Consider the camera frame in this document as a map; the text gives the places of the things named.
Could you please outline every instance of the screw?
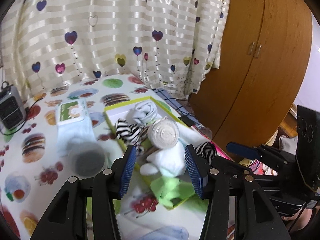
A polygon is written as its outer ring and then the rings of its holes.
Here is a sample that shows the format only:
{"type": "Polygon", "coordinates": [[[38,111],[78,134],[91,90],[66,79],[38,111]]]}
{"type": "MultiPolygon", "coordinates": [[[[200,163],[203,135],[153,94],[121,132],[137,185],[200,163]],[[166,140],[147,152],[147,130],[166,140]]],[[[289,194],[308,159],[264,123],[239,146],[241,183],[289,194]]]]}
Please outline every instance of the screw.
{"type": "Polygon", "coordinates": [[[112,173],[112,169],[104,169],[103,174],[104,175],[110,175],[112,173]]]}
{"type": "Polygon", "coordinates": [[[218,175],[218,174],[219,174],[219,170],[217,170],[217,169],[210,169],[210,173],[211,173],[212,175],[218,175]]]}
{"type": "Polygon", "coordinates": [[[251,175],[247,175],[244,177],[246,181],[253,182],[253,177],[251,175]]]}
{"type": "Polygon", "coordinates": [[[68,179],[68,181],[69,181],[70,183],[74,183],[74,182],[77,181],[77,177],[72,176],[72,177],[70,177],[70,178],[68,179]]]}

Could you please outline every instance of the green label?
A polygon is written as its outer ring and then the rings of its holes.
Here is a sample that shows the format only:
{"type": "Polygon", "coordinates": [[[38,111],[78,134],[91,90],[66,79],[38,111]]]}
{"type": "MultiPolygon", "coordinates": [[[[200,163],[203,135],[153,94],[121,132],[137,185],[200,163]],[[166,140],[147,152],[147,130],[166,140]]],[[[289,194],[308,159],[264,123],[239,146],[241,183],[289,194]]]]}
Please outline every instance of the green label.
{"type": "Polygon", "coordinates": [[[61,105],[60,121],[70,120],[81,116],[81,108],[78,105],[78,101],[65,103],[61,105]]]}

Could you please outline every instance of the zebra striped fabric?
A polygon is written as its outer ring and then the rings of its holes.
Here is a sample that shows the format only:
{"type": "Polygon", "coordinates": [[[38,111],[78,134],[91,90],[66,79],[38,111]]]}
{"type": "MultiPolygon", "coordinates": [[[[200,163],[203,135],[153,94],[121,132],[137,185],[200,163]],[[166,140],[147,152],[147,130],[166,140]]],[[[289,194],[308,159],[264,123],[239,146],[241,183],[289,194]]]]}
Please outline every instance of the zebra striped fabric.
{"type": "Polygon", "coordinates": [[[196,153],[199,157],[207,160],[211,166],[212,159],[217,156],[217,149],[211,142],[205,142],[196,147],[196,153]]]}
{"type": "Polygon", "coordinates": [[[148,137],[147,131],[149,126],[141,126],[140,124],[128,124],[126,120],[119,119],[116,124],[116,139],[122,139],[126,145],[134,145],[137,155],[145,152],[141,143],[148,137]]]}

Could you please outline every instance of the power cord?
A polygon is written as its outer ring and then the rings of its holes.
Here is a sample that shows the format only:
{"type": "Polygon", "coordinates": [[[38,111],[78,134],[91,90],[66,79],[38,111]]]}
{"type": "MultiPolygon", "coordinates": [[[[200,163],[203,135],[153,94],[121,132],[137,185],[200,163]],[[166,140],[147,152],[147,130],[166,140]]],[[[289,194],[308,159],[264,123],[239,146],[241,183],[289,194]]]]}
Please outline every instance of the power cord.
{"type": "Polygon", "coordinates": [[[43,99],[43,98],[39,98],[38,100],[36,100],[36,101],[32,104],[32,106],[29,108],[29,110],[27,111],[27,114],[26,114],[26,118],[25,118],[22,126],[21,126],[18,130],[14,131],[13,133],[5,134],[5,133],[3,133],[3,132],[1,131],[1,129],[0,129],[0,133],[3,134],[3,135],[9,136],[9,135],[13,135],[13,134],[19,132],[19,131],[22,129],[22,127],[26,124],[28,115],[29,115],[29,113],[30,113],[30,110],[31,110],[32,107],[35,105],[35,103],[38,102],[38,101],[40,101],[41,99],[43,99]]]}

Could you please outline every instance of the white wall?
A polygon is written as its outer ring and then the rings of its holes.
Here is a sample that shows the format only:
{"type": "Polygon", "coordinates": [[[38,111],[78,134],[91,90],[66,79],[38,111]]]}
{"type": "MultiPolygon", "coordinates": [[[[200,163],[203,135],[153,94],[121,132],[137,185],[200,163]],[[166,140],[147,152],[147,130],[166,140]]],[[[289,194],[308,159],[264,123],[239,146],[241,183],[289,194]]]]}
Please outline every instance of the white wall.
{"type": "Polygon", "coordinates": [[[313,14],[309,63],[294,104],[320,112],[320,26],[313,14]]]}

